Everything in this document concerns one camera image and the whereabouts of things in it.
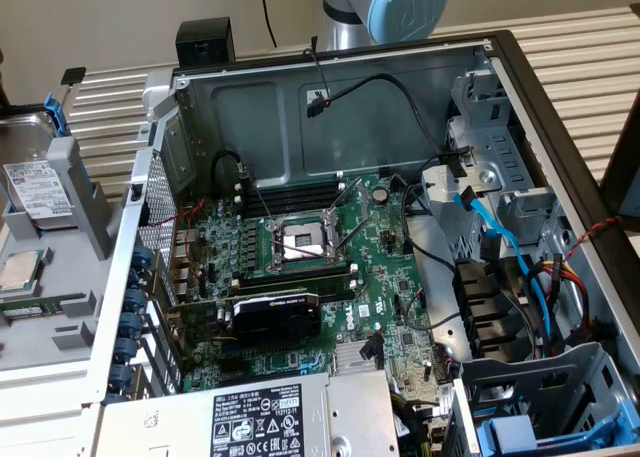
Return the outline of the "hard disk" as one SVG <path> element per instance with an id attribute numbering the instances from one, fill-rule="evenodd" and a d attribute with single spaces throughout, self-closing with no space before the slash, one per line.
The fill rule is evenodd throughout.
<path id="1" fill-rule="evenodd" d="M 74 225 L 68 195 L 47 161 L 53 140 L 70 129 L 58 100 L 0 108 L 0 189 L 11 209 L 42 231 Z"/>

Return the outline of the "empty blue disk carrier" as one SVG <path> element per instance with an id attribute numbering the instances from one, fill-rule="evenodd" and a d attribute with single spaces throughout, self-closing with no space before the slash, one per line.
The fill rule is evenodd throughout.
<path id="1" fill-rule="evenodd" d="M 483 457 L 551 457 L 635 444 L 640 441 L 640 415 L 629 400 L 623 400 L 615 417 L 575 433 L 537 439 L 523 415 L 492 418 L 476 433 Z"/>

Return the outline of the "black RAM slot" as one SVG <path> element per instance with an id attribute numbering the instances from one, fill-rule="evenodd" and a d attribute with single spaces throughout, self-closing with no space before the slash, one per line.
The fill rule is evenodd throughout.
<path id="1" fill-rule="evenodd" d="M 247 284 L 240 287 L 236 294 L 254 297 L 294 293 L 310 293 L 318 295 L 323 303 L 352 300 L 357 288 L 350 287 L 352 279 L 345 276 L 306 279 L 288 282 L 271 282 L 263 284 Z"/>
<path id="2" fill-rule="evenodd" d="M 245 277 L 239 278 L 239 284 L 241 287 L 255 287 L 262 285 L 273 285 L 278 283 L 293 282 L 293 281 L 305 281 L 312 279 L 326 279 L 331 277 L 350 276 L 350 267 L 352 263 L 350 261 L 342 262 L 337 266 L 320 266 L 318 268 L 305 267 L 298 269 L 295 272 L 284 272 L 277 274 L 269 274 L 261 277 Z"/>
<path id="3" fill-rule="evenodd" d="M 276 200 L 285 198 L 328 198 L 337 197 L 339 193 L 338 183 L 335 180 L 303 183 L 293 186 L 268 187 L 260 189 L 265 200 Z M 240 178 L 235 185 L 232 197 L 239 196 L 244 199 L 257 198 L 250 183 Z"/>
<path id="4" fill-rule="evenodd" d="M 265 200 L 273 216 L 287 213 L 299 213 L 328 208 L 337 197 L 328 198 L 285 198 Z M 231 204 L 240 209 L 245 218 L 267 216 L 258 197 L 244 199 L 239 196 L 231 199 Z"/>

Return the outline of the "CPU socket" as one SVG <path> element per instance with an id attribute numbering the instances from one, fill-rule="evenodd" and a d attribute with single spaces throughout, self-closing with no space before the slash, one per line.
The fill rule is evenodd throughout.
<path id="1" fill-rule="evenodd" d="M 269 220 L 265 230 L 270 250 L 265 269 L 269 272 L 293 272 L 298 267 L 333 267 L 345 261 L 339 249 L 339 219 L 334 211 L 280 216 Z"/>

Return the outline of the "steel locking lever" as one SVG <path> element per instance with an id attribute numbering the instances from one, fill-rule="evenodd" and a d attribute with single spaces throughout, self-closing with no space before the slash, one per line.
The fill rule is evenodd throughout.
<path id="1" fill-rule="evenodd" d="M 271 222 L 273 222 L 274 219 L 273 219 L 272 213 L 270 212 L 270 210 L 269 210 L 269 208 L 268 208 L 268 206 L 267 206 L 267 204 L 266 204 L 266 202 L 265 202 L 265 200 L 264 200 L 264 198 L 263 198 L 263 196 L 262 196 L 262 194 L 261 194 L 256 182 L 254 181 L 253 177 L 251 176 L 248 167 L 243 162 L 240 162 L 238 164 L 238 172 L 239 172 L 239 176 L 240 176 L 240 178 L 242 180 L 246 180 L 246 181 L 248 181 L 250 183 L 250 185 L 253 188 L 255 194 L 257 195 L 259 201 L 261 202 L 262 207 L 263 207 L 264 211 L 266 212 L 266 215 L 269 217 L 269 220 Z"/>
<path id="2" fill-rule="evenodd" d="M 347 233 L 347 235 L 335 245 L 334 250 L 338 252 L 347 243 L 349 243 L 352 240 L 352 238 L 360 231 L 360 229 L 370 220 L 370 218 L 371 216 L 367 216 L 366 218 L 363 218 L 361 222 L 357 223 L 357 225 L 352 230 L 350 230 Z"/>

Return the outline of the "steel socket cover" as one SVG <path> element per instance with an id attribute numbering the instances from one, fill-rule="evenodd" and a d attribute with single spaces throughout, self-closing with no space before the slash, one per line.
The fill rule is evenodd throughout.
<path id="1" fill-rule="evenodd" d="M 361 177 L 357 177 L 349 184 L 346 184 L 345 186 L 339 186 L 339 193 L 337 198 L 327 209 L 324 209 L 322 212 L 323 219 L 326 223 L 329 223 L 336 217 L 338 206 L 351 195 L 353 190 L 356 191 L 360 203 L 360 221 L 358 222 L 358 224 L 362 225 L 369 220 L 370 214 L 368 191 L 365 184 L 363 183 L 363 179 Z"/>

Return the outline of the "green motherboard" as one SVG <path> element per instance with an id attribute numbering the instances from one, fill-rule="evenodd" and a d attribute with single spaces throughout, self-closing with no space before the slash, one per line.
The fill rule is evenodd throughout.
<path id="1" fill-rule="evenodd" d="M 434 336 L 451 324 L 431 317 L 419 254 L 405 240 L 408 217 L 418 212 L 417 193 L 395 177 L 361 176 L 369 195 L 370 220 L 340 249 L 352 263 L 350 287 L 355 298 L 323 303 L 319 335 L 298 344 L 246 346 L 230 341 L 189 343 L 174 334 L 184 362 L 186 392 L 212 390 L 270 379 L 333 370 L 337 344 L 372 340 L 382 347 L 383 371 L 395 399 L 411 402 L 428 415 L 443 416 L 451 394 L 450 359 Z M 372 199 L 373 189 L 389 193 L 385 205 Z M 239 278 L 261 277 L 269 261 L 268 216 L 245 218 L 232 198 L 207 199 L 188 206 L 175 235 L 172 256 L 177 305 L 236 296 Z M 341 239 L 360 221 L 355 190 L 337 208 Z M 217 361 L 242 357 L 251 370 L 221 374 Z"/>

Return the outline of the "black graphics card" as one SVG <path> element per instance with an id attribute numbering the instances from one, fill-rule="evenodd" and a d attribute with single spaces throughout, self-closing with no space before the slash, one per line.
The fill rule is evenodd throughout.
<path id="1" fill-rule="evenodd" d="M 189 343 L 298 344 L 322 328 L 321 297 L 302 289 L 183 303 L 165 317 Z"/>

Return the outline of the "open grey PC case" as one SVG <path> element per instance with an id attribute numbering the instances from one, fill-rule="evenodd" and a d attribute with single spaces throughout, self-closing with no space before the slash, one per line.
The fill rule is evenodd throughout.
<path id="1" fill-rule="evenodd" d="M 433 215 L 422 174 L 441 164 L 462 177 L 467 147 L 447 142 L 456 116 L 454 80 L 489 70 L 501 81 L 515 115 L 514 140 L 536 183 L 559 200 L 551 260 L 531 259 L 514 234 L 492 217 L 472 188 L 454 197 L 489 226 L 480 253 L 456 257 L 429 226 Z M 173 284 L 175 235 L 188 206 L 232 198 L 243 162 L 260 189 L 375 174 L 397 177 L 417 193 L 405 240 L 419 254 L 431 317 L 451 324 L 434 339 L 449 358 L 451 394 L 443 416 L 395 399 L 388 385 L 399 457 L 443 457 L 442 446 L 461 366 L 475 359 L 454 290 L 457 262 L 514 257 L 529 301 L 535 344 L 524 361 L 559 356 L 598 343 L 640 409 L 640 260 L 621 220 L 600 196 L 596 181 L 514 37 L 507 32 L 297 56 L 171 73 L 166 100 L 141 130 L 115 261 L 96 338 L 92 371 L 103 408 L 186 392 L 184 362 L 165 313 L 178 302 Z M 147 268 L 132 263 L 136 245 L 153 252 Z M 131 385 L 108 387 L 129 269 L 140 271 L 146 306 Z"/>

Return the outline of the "silver chipset heatsink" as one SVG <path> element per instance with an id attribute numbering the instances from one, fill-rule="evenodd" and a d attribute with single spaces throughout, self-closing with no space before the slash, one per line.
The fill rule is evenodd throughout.
<path id="1" fill-rule="evenodd" d="M 381 351 L 372 340 L 337 344 L 333 370 L 338 376 L 383 370 Z"/>

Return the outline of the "black fan shroud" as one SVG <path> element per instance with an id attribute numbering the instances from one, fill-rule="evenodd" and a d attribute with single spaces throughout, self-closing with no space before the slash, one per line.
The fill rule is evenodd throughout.
<path id="1" fill-rule="evenodd" d="M 475 359 L 514 363 L 532 356 L 533 321 L 516 258 L 458 261 L 454 290 Z"/>

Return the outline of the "grey metal drive cage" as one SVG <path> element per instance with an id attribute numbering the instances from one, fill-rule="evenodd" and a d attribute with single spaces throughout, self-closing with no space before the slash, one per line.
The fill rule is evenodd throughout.
<path id="1" fill-rule="evenodd" d="M 465 171 L 456 177 L 441 164 L 422 174 L 433 215 L 429 226 L 456 257 L 480 253 L 481 232 L 489 226 L 475 210 L 454 197 L 470 187 L 502 226 L 511 231 L 531 259 L 551 260 L 561 249 L 554 241 L 561 206 L 550 186 L 536 183 L 514 140 L 515 117 L 499 78 L 489 70 L 468 72 L 454 80 L 451 98 L 458 114 L 448 119 L 447 142 L 469 152 L 459 158 Z"/>

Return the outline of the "black box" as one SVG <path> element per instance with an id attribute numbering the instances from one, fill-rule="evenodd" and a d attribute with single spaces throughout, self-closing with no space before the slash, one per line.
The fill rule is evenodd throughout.
<path id="1" fill-rule="evenodd" d="M 236 60 L 229 17 L 182 22 L 175 47 L 181 67 L 228 64 Z"/>

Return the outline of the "grey power supply unit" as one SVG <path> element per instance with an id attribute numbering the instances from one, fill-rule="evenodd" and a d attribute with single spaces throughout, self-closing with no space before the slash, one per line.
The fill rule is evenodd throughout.
<path id="1" fill-rule="evenodd" d="M 107 406 L 95 457 L 399 457 L 386 376 L 268 380 Z"/>

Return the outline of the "grey parts rack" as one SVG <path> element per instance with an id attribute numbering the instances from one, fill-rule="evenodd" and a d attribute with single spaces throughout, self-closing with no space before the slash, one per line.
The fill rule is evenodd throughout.
<path id="1" fill-rule="evenodd" d="M 84 361 L 93 350 L 122 207 L 90 180 L 75 138 L 55 138 L 47 161 L 68 195 L 74 225 L 42 231 L 8 203 L 1 215 L 7 235 L 0 265 L 13 253 L 42 250 L 33 297 L 83 297 L 62 302 L 63 312 L 48 317 L 9 322 L 0 312 L 0 371 Z"/>

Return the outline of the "blue drive bay brackets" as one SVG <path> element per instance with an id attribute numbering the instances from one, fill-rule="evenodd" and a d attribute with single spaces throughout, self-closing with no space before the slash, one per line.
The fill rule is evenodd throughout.
<path id="1" fill-rule="evenodd" d="M 598 343 L 540 360 L 465 362 L 453 389 L 443 457 L 483 457 L 476 431 L 492 418 L 523 415 L 535 437 L 544 439 L 588 430 L 605 417 L 615 417 L 623 400 L 640 415 L 614 361 Z M 640 457 L 640 441 L 551 457 L 565 456 Z"/>

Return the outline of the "green RAM stick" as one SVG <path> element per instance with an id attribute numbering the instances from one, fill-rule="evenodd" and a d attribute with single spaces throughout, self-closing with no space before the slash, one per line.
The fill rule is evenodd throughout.
<path id="1" fill-rule="evenodd" d="M 9 321 L 48 317 L 63 312 L 62 302 L 82 298 L 83 294 L 53 297 L 0 298 L 0 312 Z"/>

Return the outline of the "silver CPU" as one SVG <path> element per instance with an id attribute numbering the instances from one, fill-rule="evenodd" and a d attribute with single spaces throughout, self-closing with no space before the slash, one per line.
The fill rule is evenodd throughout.
<path id="1" fill-rule="evenodd" d="M 42 268 L 42 250 L 17 252 L 0 265 L 0 297 L 27 298 L 36 295 Z"/>

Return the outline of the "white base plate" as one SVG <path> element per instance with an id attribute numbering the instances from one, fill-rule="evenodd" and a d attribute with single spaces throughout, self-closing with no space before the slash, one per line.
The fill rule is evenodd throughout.
<path id="1" fill-rule="evenodd" d="M 0 457 L 94 457 L 103 408 L 86 361 L 0 371 Z"/>

